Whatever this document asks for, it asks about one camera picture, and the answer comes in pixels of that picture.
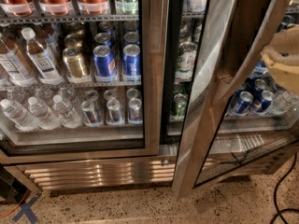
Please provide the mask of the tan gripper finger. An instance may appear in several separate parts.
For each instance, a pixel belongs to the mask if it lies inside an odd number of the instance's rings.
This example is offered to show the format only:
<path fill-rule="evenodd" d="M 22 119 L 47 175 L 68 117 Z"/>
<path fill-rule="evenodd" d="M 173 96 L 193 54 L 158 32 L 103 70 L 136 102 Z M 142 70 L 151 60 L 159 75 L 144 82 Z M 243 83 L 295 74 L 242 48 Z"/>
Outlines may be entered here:
<path fill-rule="evenodd" d="M 299 26 L 276 33 L 263 48 L 263 54 L 275 58 L 296 59 L 299 57 Z"/>
<path fill-rule="evenodd" d="M 280 87 L 299 94 L 299 55 L 282 56 L 276 52 L 263 52 L 262 58 L 271 77 Z"/>

